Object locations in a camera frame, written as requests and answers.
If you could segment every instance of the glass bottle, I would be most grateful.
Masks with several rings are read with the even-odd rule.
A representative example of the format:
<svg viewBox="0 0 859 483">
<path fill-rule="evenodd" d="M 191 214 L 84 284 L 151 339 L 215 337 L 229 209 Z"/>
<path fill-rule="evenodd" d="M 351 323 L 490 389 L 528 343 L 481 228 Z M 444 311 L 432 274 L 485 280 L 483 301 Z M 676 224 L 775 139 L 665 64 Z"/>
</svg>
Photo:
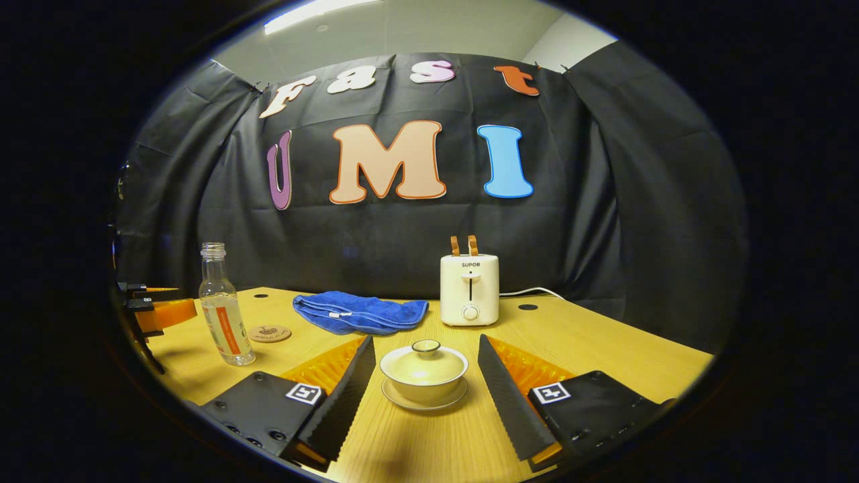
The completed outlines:
<svg viewBox="0 0 859 483">
<path fill-rule="evenodd" d="M 235 287 L 227 280 L 227 250 L 223 243 L 204 243 L 203 283 L 200 284 L 200 305 L 209 325 L 209 331 L 224 362 L 232 365 L 248 365 L 256 355 L 247 339 L 247 330 L 241 319 L 239 299 Z"/>
</svg>

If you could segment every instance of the white cable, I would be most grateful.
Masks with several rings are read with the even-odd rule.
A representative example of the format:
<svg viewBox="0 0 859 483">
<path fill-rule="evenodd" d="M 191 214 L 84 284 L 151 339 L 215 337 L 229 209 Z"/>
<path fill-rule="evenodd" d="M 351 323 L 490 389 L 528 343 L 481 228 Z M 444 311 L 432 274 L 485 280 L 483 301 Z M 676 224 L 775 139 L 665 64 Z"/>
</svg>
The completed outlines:
<svg viewBox="0 0 859 483">
<path fill-rule="evenodd" d="M 551 291 L 551 290 L 549 290 L 549 289 L 544 289 L 543 287 L 532 287 L 532 288 L 530 288 L 530 289 L 519 290 L 518 292 L 500 293 L 500 294 L 498 294 L 498 295 L 499 295 L 499 296 L 501 296 L 501 297 L 505 297 L 505 296 L 511 296 L 511 295 L 519 295 L 519 294 L 522 294 L 522 293 L 525 293 L 525 292 L 534 291 L 534 290 L 542 290 L 542 291 L 544 291 L 544 292 L 549 292 L 549 293 L 551 293 L 553 296 L 555 296 L 555 297 L 557 297 L 557 298 L 560 298 L 561 300 L 567 300 L 567 299 L 565 299 L 565 298 L 563 298 L 563 297 L 559 296 L 557 293 L 555 293 L 555 292 L 553 292 L 553 291 Z"/>
</svg>

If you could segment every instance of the letter m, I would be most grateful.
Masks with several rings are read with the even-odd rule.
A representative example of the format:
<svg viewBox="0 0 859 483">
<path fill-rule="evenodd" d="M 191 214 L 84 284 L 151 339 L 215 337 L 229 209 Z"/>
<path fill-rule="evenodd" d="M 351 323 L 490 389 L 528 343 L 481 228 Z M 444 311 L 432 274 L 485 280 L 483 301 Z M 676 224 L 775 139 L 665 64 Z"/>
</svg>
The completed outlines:
<svg viewBox="0 0 859 483">
<path fill-rule="evenodd" d="M 367 190 L 358 185 L 359 170 L 364 172 L 373 193 L 385 198 L 400 166 L 403 181 L 397 186 L 397 194 L 401 198 L 441 197 L 448 190 L 438 179 L 436 166 L 436 134 L 441 131 L 442 125 L 435 121 L 408 122 L 386 149 L 368 125 L 337 129 L 334 138 L 340 142 L 340 168 L 337 188 L 328 198 L 338 205 L 366 198 Z"/>
</svg>

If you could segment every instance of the microfiber cloth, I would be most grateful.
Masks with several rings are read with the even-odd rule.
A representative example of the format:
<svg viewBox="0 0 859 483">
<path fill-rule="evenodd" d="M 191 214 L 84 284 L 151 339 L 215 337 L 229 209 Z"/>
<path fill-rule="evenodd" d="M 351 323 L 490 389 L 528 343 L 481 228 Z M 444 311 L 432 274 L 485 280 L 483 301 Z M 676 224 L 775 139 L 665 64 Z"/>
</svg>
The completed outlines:
<svg viewBox="0 0 859 483">
<path fill-rule="evenodd" d="M 355 331 L 388 335 L 413 329 L 429 305 L 425 300 L 396 303 L 338 291 L 298 295 L 292 301 L 295 311 L 307 321 L 339 335 Z"/>
</svg>

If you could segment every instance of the white porcelain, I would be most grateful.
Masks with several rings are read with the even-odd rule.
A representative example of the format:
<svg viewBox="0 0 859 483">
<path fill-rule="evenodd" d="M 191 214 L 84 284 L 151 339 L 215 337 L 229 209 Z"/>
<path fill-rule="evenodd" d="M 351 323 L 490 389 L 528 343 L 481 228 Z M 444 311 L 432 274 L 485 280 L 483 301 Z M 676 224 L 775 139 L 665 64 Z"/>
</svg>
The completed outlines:
<svg viewBox="0 0 859 483">
<path fill-rule="evenodd" d="M 443 407 L 449 407 L 453 404 L 459 402 L 463 397 L 465 397 L 468 392 L 468 381 L 465 377 L 461 377 L 457 381 L 456 387 L 451 391 L 448 395 L 442 397 L 441 399 L 435 400 L 433 402 L 422 403 L 416 402 L 414 400 L 410 400 L 399 393 L 396 386 L 394 385 L 394 381 L 391 379 L 385 378 L 381 384 L 381 392 L 388 398 L 389 401 L 396 404 L 399 407 L 404 407 L 406 409 L 412 409 L 415 411 L 435 411 L 436 409 L 442 409 Z"/>
<path fill-rule="evenodd" d="M 434 407 L 459 387 L 468 370 L 468 360 L 434 340 L 421 340 L 390 351 L 379 362 L 379 369 L 391 380 L 398 395 Z"/>
</svg>

